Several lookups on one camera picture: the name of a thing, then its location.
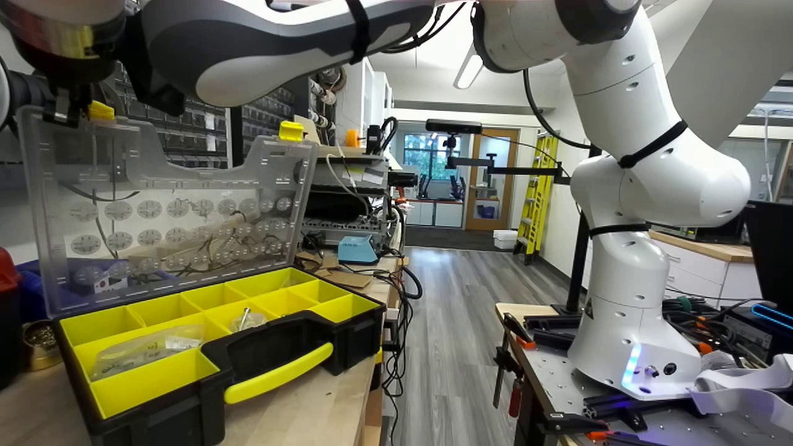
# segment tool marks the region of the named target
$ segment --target small compartment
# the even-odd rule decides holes
[[[289,316],[317,304],[317,299],[306,299],[291,290],[269,291],[250,301],[273,316]]]
[[[327,371],[341,373],[365,357],[378,353],[384,304],[361,294],[346,294],[310,306],[310,313],[331,321],[332,357],[326,362]]]
[[[144,320],[128,306],[111,306],[59,321],[72,347],[144,326]]]
[[[291,291],[302,294],[308,299],[317,299],[317,301],[327,301],[327,299],[338,299],[342,294],[349,294],[349,290],[323,283],[323,279],[302,283],[299,288],[291,288]]]
[[[168,392],[196,384],[212,373],[219,373],[219,366],[209,362],[202,350],[192,350],[102,381],[93,381],[89,392],[99,417],[111,418]]]
[[[358,294],[346,294],[346,296],[338,296],[338,299],[331,299],[331,301],[312,306],[312,313],[317,313],[320,316],[326,316],[336,324],[342,324],[342,321],[348,321],[358,314],[373,313],[373,310],[382,310],[382,304],[375,299],[358,296]]]
[[[264,310],[264,306],[259,306],[253,301],[237,301],[237,304],[216,306],[216,310],[207,313],[207,316],[216,326],[221,326],[224,331],[233,334],[233,331],[247,331],[250,326],[269,324],[279,314],[269,313],[269,310]]]
[[[219,340],[219,337],[225,337],[229,331],[216,326],[212,320],[207,320],[203,314],[193,314],[193,316],[181,316],[176,321],[166,321],[166,324],[156,324],[156,326],[147,326],[147,329],[136,329],[136,331],[124,331],[124,334],[118,334],[118,337],[104,337],[104,340],[98,340],[98,341],[89,341],[89,343],[81,343],[74,350],[74,357],[81,362],[81,369],[85,373],[87,381],[93,381],[98,373],[98,362],[99,362],[99,353],[107,353],[111,350],[119,350],[119,347],[142,347],[144,341],[154,341],[156,337],[193,337],[199,340],[202,343],[203,341],[212,341],[212,340]]]
[[[221,304],[232,304],[232,301],[247,299],[239,290],[233,290],[229,285],[212,285],[212,288],[186,290],[186,291],[181,291],[181,296],[186,301],[196,304],[199,310],[212,310],[212,306],[221,306]]]
[[[172,321],[172,320],[190,316],[190,314],[199,313],[199,306],[193,301],[190,301],[180,294],[129,304],[129,310],[142,314],[147,324],[162,324],[162,321]]]
[[[281,288],[302,285],[302,283],[310,283],[310,279],[315,279],[315,277],[302,272],[302,269],[285,268],[285,269],[273,269],[273,272],[233,279],[229,285],[233,290],[239,290],[240,294],[247,294],[247,296],[261,296],[265,291],[275,291]]]

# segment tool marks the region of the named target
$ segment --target floor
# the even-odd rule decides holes
[[[425,283],[410,331],[406,393],[388,446],[510,446],[517,420],[493,408],[501,341],[496,301],[565,301],[567,279],[544,263],[496,251],[410,248]]]
[[[410,226],[404,243],[425,248],[496,251],[492,229],[477,233],[431,226]]]

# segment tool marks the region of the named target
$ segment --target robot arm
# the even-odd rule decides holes
[[[102,9],[89,24],[104,30],[118,21],[123,3],[72,5]],[[190,8],[185,0],[152,0],[134,26],[150,63],[172,86],[239,106],[299,73],[406,39],[427,24],[434,5],[312,0],[310,8],[279,11],[265,0],[192,0]],[[74,20],[59,0],[0,0],[0,9],[5,16],[25,11],[45,33],[51,26],[42,16],[53,11],[59,20],[56,35]],[[37,39],[27,21],[12,24],[12,33],[22,46],[57,62],[104,59],[89,51],[93,45]],[[637,398],[686,396],[705,365],[663,320],[669,268],[642,226],[727,222],[748,199],[746,168],[706,146],[680,118],[641,0],[478,0],[473,35],[478,54],[496,71],[562,56],[582,127],[605,151],[572,173],[572,196],[595,229],[590,304],[571,350],[572,365]]]

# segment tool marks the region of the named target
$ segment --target clear plastic box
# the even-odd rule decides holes
[[[256,139],[244,166],[193,170],[147,120],[20,117],[51,316],[294,263],[315,146]]]

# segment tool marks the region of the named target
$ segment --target computer monitor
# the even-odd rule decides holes
[[[793,206],[752,200],[746,227],[763,299],[793,314]]]

